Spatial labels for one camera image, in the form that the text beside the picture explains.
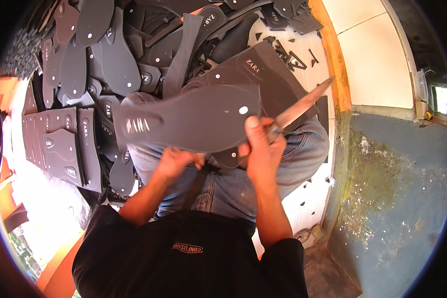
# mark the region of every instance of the hand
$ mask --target hand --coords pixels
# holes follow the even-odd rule
[[[265,127],[272,122],[267,117],[262,117],[261,122],[256,116],[248,117],[245,121],[248,142],[238,147],[239,156],[248,156],[247,174],[256,188],[276,183],[276,170],[286,148],[282,135],[268,145]]]
[[[187,152],[167,147],[162,152],[161,162],[155,172],[166,178],[175,179],[182,174],[188,164],[193,163],[200,170],[205,164],[205,155],[205,153]]]

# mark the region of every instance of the white dot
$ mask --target white dot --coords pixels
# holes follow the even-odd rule
[[[238,112],[240,113],[240,115],[245,115],[248,112],[248,108],[246,106],[243,106],[238,109]]]

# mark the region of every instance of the man's left hand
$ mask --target man's left hand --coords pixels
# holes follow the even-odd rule
[[[174,147],[167,147],[162,152],[161,162],[156,172],[171,179],[179,177],[188,164],[195,164],[201,169],[205,164],[205,153],[183,151]]]

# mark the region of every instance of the black t-shirt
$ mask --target black t-shirt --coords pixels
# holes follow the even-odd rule
[[[100,206],[74,259],[88,297],[308,297],[303,247],[283,239],[261,260],[248,222],[180,211],[133,227]]]

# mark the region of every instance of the knife handle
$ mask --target knife handle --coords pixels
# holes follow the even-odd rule
[[[266,137],[268,138],[268,144],[272,144],[278,136],[283,132],[275,122],[265,128]]]

